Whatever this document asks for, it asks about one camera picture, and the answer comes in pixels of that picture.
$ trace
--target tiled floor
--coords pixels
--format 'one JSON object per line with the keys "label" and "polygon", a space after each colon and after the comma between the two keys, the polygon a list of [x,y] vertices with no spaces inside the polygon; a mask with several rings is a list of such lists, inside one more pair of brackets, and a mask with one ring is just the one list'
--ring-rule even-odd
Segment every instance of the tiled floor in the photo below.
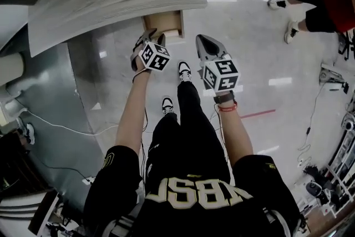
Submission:
{"label": "tiled floor", "polygon": [[[255,153],[278,147],[270,153],[288,186],[301,175],[297,167],[297,150],[305,140],[306,130],[320,91],[318,76],[321,63],[332,64],[336,59],[336,34],[300,33],[287,45],[283,41],[286,24],[290,19],[303,19],[308,4],[271,11],[267,0],[235,0],[209,2],[205,9],[184,11],[186,37],[180,44],[168,45],[172,62],[164,73],[153,73],[148,93],[147,112],[149,125],[143,134],[145,150],[151,142],[151,133],[161,118],[161,98],[173,97],[176,109],[176,64],[186,59],[192,68],[193,82],[197,86],[202,107],[210,118],[214,114],[212,97],[204,96],[203,84],[197,75],[199,60],[195,37],[207,34],[224,43],[238,60],[241,70],[242,92],[236,93],[240,115],[275,109],[270,114],[244,119]],[[94,130],[118,123],[128,96],[133,72],[130,69],[130,52],[141,35],[140,19],[110,25],[93,32],[96,52],[106,52],[98,59],[95,83],[101,110],[87,110]],[[270,86],[274,78],[292,78],[291,84]],[[311,148],[302,156],[323,166],[337,147],[341,135],[340,122],[345,114],[349,96],[342,92],[323,90],[317,101],[308,142]],[[212,119],[218,127],[216,117]],[[103,152],[113,144],[116,129],[97,137]]]}

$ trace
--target black shorts on person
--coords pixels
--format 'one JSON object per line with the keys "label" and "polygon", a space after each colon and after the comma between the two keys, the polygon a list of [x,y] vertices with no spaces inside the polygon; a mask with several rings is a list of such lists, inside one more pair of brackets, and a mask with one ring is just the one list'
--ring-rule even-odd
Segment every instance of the black shorts on person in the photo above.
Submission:
{"label": "black shorts on person", "polygon": [[310,32],[334,33],[337,31],[333,21],[329,18],[323,0],[298,0],[309,3],[316,8],[306,12],[306,26]]}
{"label": "black shorts on person", "polygon": [[[146,197],[132,236],[284,236],[284,227],[270,224],[265,209],[279,212],[292,234],[300,212],[272,158],[238,160],[232,166],[237,188],[231,186],[224,150],[196,88],[182,82],[177,96],[181,125],[171,113],[153,132]],[[132,211],[140,181],[138,155],[124,146],[109,149],[85,202],[91,235],[102,236],[111,221]]]}

